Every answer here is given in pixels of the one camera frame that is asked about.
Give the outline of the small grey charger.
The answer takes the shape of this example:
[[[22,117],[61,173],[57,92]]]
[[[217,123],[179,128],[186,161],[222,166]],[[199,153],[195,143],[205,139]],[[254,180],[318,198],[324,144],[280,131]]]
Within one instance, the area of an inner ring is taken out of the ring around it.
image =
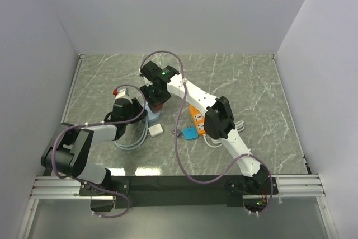
[[[172,131],[173,135],[175,135],[177,138],[179,138],[182,135],[182,132],[179,129]]]

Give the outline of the red cube socket adapter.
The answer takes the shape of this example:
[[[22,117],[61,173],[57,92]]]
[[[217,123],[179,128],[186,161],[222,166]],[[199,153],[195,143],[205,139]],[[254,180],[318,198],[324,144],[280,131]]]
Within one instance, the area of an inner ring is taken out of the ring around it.
[[[163,108],[163,105],[164,105],[164,102],[160,102],[160,103],[148,102],[149,108],[154,113],[160,111]]]

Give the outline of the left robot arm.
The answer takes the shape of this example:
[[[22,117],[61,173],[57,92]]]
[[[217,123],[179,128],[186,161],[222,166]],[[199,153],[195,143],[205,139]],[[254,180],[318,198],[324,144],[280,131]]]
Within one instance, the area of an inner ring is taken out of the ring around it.
[[[124,135],[128,124],[143,120],[145,106],[138,99],[117,98],[112,110],[97,124],[60,123],[41,156],[42,167],[57,172],[62,178],[72,177],[91,182],[98,195],[114,190],[111,172],[88,160],[91,146],[116,141]]]

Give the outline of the round light blue power strip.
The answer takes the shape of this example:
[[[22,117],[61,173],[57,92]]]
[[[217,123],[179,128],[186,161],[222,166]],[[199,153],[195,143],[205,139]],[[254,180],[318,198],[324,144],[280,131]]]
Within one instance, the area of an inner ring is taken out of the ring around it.
[[[151,123],[156,122],[159,119],[160,114],[161,114],[159,111],[153,112],[148,105],[145,106],[145,111],[146,111],[146,114],[145,114],[144,122],[146,124],[151,124]]]

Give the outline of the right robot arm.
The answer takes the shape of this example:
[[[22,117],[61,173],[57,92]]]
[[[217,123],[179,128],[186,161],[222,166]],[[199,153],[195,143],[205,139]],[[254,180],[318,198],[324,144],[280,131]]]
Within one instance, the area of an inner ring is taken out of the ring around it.
[[[250,194],[262,194],[268,188],[274,193],[274,182],[269,169],[251,153],[235,127],[229,100],[213,96],[195,86],[171,66],[160,68],[152,61],[140,66],[141,75],[148,83],[141,87],[150,109],[157,112],[172,95],[182,98],[204,116],[204,131],[218,140],[235,159],[246,189]]]

